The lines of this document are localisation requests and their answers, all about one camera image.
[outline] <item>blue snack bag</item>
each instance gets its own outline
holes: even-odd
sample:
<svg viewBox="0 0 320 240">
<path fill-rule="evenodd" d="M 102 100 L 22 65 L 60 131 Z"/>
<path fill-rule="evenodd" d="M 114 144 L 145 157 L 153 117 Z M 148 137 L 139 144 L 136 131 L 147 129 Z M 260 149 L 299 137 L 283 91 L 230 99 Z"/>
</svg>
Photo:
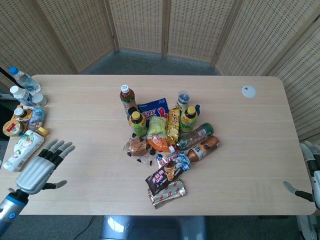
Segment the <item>blue snack bag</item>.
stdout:
<svg viewBox="0 0 320 240">
<path fill-rule="evenodd" d="M 165 98 L 151 101 L 146 104 L 138 104 L 138 110 L 145 116 L 146 126 L 149 127 L 149 119 L 152 116 L 168 118 L 169 108 Z"/>
</svg>

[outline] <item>robotic hand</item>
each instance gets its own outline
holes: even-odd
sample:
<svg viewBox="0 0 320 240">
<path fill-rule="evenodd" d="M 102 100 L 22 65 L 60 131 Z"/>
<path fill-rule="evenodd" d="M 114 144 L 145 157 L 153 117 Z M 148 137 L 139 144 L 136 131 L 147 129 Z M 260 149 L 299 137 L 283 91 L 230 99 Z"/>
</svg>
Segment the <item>robotic hand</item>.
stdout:
<svg viewBox="0 0 320 240">
<path fill-rule="evenodd" d="M 16 179 L 17 190 L 9 188 L 10 193 L 0 203 L 0 238 L 16 216 L 28 203 L 28 196 L 37 194 L 41 190 L 58 189 L 64 186 L 67 181 L 48 183 L 54 170 L 64 158 L 75 149 L 72 142 L 58 142 L 54 139 L 49 142 L 38 156 L 34 156 Z"/>
<path fill-rule="evenodd" d="M 294 195 L 306 199 L 309 202 L 315 202 L 317 209 L 320 207 L 320 146 L 313 145 L 312 143 L 305 141 L 300 143 L 300 148 L 305 157 L 306 163 L 308 165 L 311 184 L 312 184 L 312 194 L 309 192 L 301 191 L 294 188 L 289 182 L 284 181 L 284 186 Z"/>
</svg>

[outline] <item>wicker screen panel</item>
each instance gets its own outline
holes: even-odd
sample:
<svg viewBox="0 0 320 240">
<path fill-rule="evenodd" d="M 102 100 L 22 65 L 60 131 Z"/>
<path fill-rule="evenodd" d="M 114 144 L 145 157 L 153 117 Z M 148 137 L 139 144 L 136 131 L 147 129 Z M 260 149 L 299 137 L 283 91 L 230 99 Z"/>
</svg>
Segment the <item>wicker screen panel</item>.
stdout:
<svg viewBox="0 0 320 240">
<path fill-rule="evenodd" d="M 261 75 L 319 5 L 319 0 L 244 0 L 216 67 L 222 75 Z"/>
<path fill-rule="evenodd" d="M 275 76 L 283 82 L 298 136 L 320 129 L 320 28 Z"/>
<path fill-rule="evenodd" d="M 171 0 L 168 55 L 209 62 L 233 0 Z"/>
<path fill-rule="evenodd" d="M 99 0 L 37 0 L 78 71 L 112 48 L 107 20 Z"/>
<path fill-rule="evenodd" d="M 162 0 L 109 0 L 120 48 L 161 52 Z"/>
<path fill-rule="evenodd" d="M 1 67 L 30 74 L 73 74 L 23 1 L 0 1 Z"/>
</svg>

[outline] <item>white sticker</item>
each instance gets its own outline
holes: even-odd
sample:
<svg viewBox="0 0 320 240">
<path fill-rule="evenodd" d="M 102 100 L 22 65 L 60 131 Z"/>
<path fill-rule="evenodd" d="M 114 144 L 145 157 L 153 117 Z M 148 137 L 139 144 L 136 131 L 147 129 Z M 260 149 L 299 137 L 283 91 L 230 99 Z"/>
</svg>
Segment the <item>white sticker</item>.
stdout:
<svg viewBox="0 0 320 240">
<path fill-rule="evenodd" d="M 206 130 L 202 129 L 201 131 L 198 131 L 199 136 L 203 136 L 206 134 Z"/>
</svg>

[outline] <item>gray carpet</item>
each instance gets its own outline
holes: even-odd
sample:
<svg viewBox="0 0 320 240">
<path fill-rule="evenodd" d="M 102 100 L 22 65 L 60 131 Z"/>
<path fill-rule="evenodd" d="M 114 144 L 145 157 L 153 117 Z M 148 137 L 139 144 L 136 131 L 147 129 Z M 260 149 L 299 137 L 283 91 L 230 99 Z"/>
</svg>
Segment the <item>gray carpet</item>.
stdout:
<svg viewBox="0 0 320 240">
<path fill-rule="evenodd" d="M 108 54 L 82 74 L 219 75 L 208 63 L 175 57 L 161 59 L 159 54 L 132 50 Z M 3 158 L 6 147 L 7 142 L 0 141 L 0 158 Z M 86 228 L 90 219 L 90 216 L 21 215 L 16 218 L 2 239 L 72 240 Z M 101 223 L 102 217 L 95 216 L 91 226 L 77 240 L 99 239 Z M 157 223 L 154 223 L 149 229 L 133 229 L 130 240 L 173 240 L 168 231 L 156 234 L 160 233 L 156 227 Z M 258 219 L 257 216 L 210 216 L 207 217 L 207 229 L 209 240 L 300 239 L 295 216 L 287 219 Z"/>
</svg>

